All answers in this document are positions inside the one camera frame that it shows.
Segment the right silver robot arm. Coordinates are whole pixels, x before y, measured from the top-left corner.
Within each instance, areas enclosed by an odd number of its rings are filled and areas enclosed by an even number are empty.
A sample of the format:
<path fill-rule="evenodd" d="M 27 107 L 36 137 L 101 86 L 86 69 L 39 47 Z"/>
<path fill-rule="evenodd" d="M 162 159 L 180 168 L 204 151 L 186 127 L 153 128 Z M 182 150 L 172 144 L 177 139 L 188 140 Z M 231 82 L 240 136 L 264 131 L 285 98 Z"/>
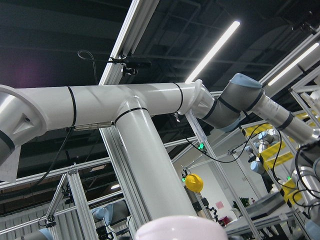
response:
<path fill-rule="evenodd" d="M 21 146 L 47 130 L 37 104 L 20 90 L 0 86 L 0 180 L 15 183 Z"/>

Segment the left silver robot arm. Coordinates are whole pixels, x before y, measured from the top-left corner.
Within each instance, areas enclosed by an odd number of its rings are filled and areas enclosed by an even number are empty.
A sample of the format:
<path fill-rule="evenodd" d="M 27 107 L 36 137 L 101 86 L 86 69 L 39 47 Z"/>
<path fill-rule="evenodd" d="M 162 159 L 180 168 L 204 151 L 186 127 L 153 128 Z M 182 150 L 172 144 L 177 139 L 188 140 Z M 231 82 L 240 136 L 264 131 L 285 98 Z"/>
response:
<path fill-rule="evenodd" d="M 320 224 L 320 130 L 312 128 L 274 102 L 262 85 L 237 73 L 219 97 L 213 97 L 201 80 L 195 82 L 195 116 L 214 128 L 229 132 L 240 121 L 241 112 L 251 111 L 299 144 L 292 179 L 309 210 L 310 224 Z"/>

